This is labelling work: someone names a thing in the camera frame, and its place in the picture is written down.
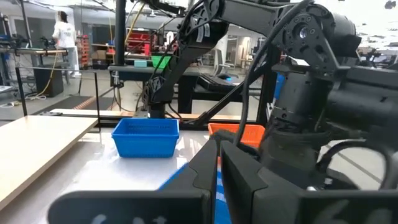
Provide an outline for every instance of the black mat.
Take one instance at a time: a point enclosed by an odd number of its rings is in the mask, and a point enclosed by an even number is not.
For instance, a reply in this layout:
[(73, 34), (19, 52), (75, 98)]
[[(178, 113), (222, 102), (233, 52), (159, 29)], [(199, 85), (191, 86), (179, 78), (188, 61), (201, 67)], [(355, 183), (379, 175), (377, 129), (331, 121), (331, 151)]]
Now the black mat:
[[(80, 105), (82, 102), (90, 99), (90, 96), (69, 96), (68, 98), (59, 101), (58, 103), (55, 103), (51, 106), (48, 106), (36, 113), (35, 114), (39, 114), (42, 112), (49, 112), (52, 111), (54, 109), (73, 109), (74, 107)], [(107, 110), (113, 102), (113, 98), (112, 97), (100, 97), (99, 98), (99, 110)], [(81, 108), (82, 110), (97, 110), (97, 106), (96, 106), (96, 101), (90, 103), (89, 105), (85, 106), (84, 108)]]

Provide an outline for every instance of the orange bin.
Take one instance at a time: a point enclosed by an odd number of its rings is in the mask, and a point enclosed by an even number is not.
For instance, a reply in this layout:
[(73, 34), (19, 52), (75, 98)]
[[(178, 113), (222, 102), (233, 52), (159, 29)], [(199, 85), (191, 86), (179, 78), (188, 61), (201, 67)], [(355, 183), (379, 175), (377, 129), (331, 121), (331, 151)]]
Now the orange bin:
[[(239, 129), (238, 124), (216, 124), (216, 123), (209, 123), (208, 129), (210, 135), (217, 132), (220, 129), (224, 129), (227, 131), (231, 131), (232, 133), (237, 133)], [(255, 124), (247, 124), (245, 126), (242, 140), (243, 144), (247, 144), (252, 147), (259, 147), (262, 139), (262, 135), (266, 129), (261, 125)]]

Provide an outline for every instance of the green object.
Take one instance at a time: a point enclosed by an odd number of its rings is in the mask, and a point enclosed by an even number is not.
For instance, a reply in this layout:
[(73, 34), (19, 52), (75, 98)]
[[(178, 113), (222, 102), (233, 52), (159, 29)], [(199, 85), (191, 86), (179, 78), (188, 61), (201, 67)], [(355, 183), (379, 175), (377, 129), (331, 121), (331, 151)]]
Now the green object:
[[(160, 59), (162, 58), (162, 56), (158, 56), (158, 55), (152, 55), (151, 57), (152, 60), (152, 64), (154, 65), (154, 68), (157, 67), (157, 64), (159, 64)], [(172, 58), (171, 56), (165, 56), (163, 58), (162, 63), (160, 63), (159, 68), (163, 69), (166, 67), (166, 65), (169, 63), (170, 58)]]

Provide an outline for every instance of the blue object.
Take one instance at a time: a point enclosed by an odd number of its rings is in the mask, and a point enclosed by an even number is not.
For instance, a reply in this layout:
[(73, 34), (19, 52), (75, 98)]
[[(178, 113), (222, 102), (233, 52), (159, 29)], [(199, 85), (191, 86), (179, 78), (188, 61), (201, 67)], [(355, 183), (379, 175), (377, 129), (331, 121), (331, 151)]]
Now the blue object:
[(124, 118), (112, 132), (121, 157), (172, 157), (180, 132), (176, 119)]
[(276, 86), (275, 86), (275, 92), (274, 92), (274, 98), (279, 99), (279, 93), (280, 90), (282, 89), (282, 86), (284, 85), (285, 77), (281, 74), (278, 73), (278, 77), (276, 79)]
[[(9, 36), (7, 36), (6, 34), (1, 34), (0, 35), (0, 40), (9, 40)], [(8, 60), (9, 59), (9, 54), (5, 53), (4, 55), (4, 59)]]
[(146, 60), (134, 60), (134, 66), (139, 68), (146, 68), (147, 61)]
[[(179, 170), (177, 170), (166, 182), (162, 184), (159, 190), (164, 189), (164, 187), (169, 184), (174, 178), (176, 178), (180, 173), (186, 168), (188, 163), (184, 164)], [(228, 211), (228, 205), (226, 204), (226, 199), (224, 196), (223, 181), (221, 179), (220, 167), (217, 170), (217, 187), (216, 187), (216, 215), (215, 224), (232, 224), (231, 217)]]
[(218, 78), (220, 78), (220, 79), (222, 79), (222, 80), (228, 80), (228, 79), (231, 79), (231, 76), (229, 76), (229, 75), (227, 75), (227, 74), (225, 74), (225, 73), (221, 73), (221, 74), (218, 74), (218, 75), (216, 75)]

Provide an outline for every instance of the blue plastic tray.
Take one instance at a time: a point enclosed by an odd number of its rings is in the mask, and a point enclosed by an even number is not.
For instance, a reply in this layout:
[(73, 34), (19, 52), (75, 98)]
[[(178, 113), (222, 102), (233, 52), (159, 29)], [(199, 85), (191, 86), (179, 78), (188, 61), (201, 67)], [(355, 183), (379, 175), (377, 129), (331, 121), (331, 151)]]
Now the blue plastic tray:
[(179, 138), (178, 120), (124, 118), (112, 138), (121, 157), (172, 157)]

